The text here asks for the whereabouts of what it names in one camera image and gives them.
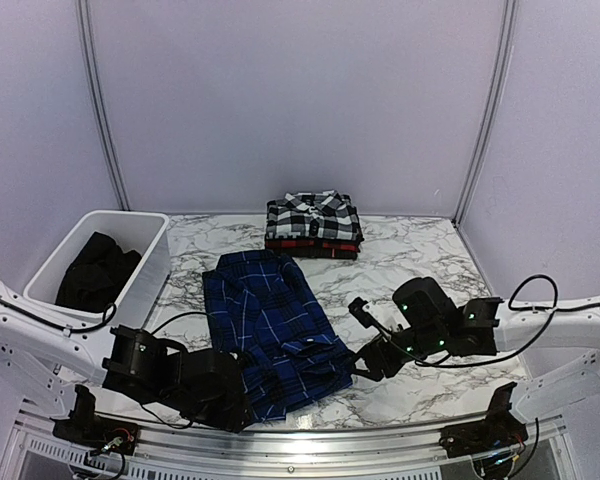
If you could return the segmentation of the blue plaid long sleeve shirt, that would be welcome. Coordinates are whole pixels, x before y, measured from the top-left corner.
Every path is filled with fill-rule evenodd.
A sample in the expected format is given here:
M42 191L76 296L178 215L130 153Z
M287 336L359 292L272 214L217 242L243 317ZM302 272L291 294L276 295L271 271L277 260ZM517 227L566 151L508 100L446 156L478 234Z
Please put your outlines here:
M291 257L224 254L202 286L212 346L240 360L253 422L283 420L352 386L354 354Z

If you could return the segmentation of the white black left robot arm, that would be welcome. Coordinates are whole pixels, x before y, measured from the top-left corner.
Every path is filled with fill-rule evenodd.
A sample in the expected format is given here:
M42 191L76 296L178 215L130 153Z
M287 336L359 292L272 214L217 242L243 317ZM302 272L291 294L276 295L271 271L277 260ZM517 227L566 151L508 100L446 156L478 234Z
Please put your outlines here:
M190 351L144 329L114 326L116 312L116 306L106 307L101 322L89 326L34 305L0 281L0 376L52 419L55 437L96 448L116 437L126 444L135 440L137 425L97 415L91 384L228 432L252 422L234 355ZM56 366L87 384L63 381Z

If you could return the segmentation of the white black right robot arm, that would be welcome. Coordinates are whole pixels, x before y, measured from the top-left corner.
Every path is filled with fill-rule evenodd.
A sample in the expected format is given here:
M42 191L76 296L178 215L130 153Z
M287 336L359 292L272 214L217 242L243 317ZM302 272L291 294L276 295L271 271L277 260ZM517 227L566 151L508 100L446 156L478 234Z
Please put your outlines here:
M399 287L392 300L405 326L383 325L361 298L348 306L363 327L378 331L355 356L365 364L360 376L372 381L394 377L410 361L431 368L430 356L441 352L467 358L465 368L473 369L532 347L585 351L538 378L498 387L482 419L444 427L439 444L450 458L522 443L531 423L600 394L600 296L540 304L483 297L456 306L433 278L418 277Z

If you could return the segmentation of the red black folded shirt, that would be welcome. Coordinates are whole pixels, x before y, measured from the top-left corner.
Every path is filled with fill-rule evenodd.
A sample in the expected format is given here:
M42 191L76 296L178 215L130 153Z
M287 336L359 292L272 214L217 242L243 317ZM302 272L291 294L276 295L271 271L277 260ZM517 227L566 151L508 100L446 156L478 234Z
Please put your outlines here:
M285 254L298 258L356 260L360 253L361 242L348 242L322 239L281 239L266 240L265 248L276 254Z

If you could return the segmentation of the black garment in bin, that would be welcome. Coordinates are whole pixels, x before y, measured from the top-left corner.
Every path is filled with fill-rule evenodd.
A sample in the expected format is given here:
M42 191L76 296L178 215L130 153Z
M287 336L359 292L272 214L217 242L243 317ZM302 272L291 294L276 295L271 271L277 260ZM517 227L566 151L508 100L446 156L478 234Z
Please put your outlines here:
M110 236L94 232L65 271L55 304L102 313L115 302L141 259L136 250L125 252Z

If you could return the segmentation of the black white checked folded shirt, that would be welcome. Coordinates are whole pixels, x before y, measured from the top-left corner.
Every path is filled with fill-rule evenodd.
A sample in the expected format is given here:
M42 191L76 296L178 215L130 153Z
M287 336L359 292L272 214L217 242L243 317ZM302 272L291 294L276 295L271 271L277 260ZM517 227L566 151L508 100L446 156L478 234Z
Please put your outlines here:
M360 220L350 196L329 190L286 193L269 201L265 239L298 238L361 242Z

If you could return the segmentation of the white plastic bin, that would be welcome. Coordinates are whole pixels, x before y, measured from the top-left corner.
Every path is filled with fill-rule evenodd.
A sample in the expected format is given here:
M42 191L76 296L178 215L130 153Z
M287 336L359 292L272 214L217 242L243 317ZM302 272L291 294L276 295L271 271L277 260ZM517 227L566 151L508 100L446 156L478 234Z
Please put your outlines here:
M169 218L161 213L95 210L85 214L59 243L24 289L23 296L35 304L73 317L88 326L98 324L101 313L59 306L56 295L70 262L95 232L111 237L124 252L141 255L129 279L115 299L113 326L140 328L170 275L167 237Z

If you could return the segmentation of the aluminium front rail frame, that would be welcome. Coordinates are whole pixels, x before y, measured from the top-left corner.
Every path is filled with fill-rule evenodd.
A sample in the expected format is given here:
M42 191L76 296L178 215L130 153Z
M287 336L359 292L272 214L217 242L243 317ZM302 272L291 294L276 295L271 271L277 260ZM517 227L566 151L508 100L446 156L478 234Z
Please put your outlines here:
M87 459L87 448L53 437L52 422L24 401L0 453L0 479L473 479L493 455L448 457L439 440L453 419L240 434L128 420L139 427L133 453Z

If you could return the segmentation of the right aluminium wall post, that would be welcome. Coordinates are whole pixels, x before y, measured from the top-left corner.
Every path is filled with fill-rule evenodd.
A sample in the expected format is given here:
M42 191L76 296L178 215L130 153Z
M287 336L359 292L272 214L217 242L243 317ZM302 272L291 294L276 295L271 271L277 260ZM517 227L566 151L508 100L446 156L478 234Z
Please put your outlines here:
M486 102L476 141L472 150L469 167L456 205L455 213L451 219L457 229L462 226L468 214L471 200L478 184L479 175L486 160L492 130L497 118L498 108L501 104L507 80L511 54L514 46L519 7L519 1L506 0L504 2L496 54Z

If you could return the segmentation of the aluminium wall post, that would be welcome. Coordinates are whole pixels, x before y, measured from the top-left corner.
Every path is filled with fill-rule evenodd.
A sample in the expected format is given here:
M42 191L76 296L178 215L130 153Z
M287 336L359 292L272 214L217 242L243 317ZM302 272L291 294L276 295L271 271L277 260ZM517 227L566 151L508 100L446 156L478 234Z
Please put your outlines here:
M91 5L86 0L76 0L74 4L87 88L106 170L118 208L123 211L130 211L131 204L116 151L100 79Z
M456 205L455 213L451 219L457 229L462 226L468 214L471 200L478 184L479 175L486 160L492 130L497 118L498 108L501 104L507 80L511 54L514 46L519 7L519 1L506 0L504 2L496 54L486 102L476 141L472 150L469 167Z

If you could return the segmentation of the left aluminium wall post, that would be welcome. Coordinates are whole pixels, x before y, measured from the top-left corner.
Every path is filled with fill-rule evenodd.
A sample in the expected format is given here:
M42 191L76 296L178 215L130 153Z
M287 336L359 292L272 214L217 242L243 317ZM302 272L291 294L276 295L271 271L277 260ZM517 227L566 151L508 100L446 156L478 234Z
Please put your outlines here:
M91 5L86 0L76 0L74 4L87 88L106 170L118 208L123 211L130 211L131 204L116 151L100 79Z

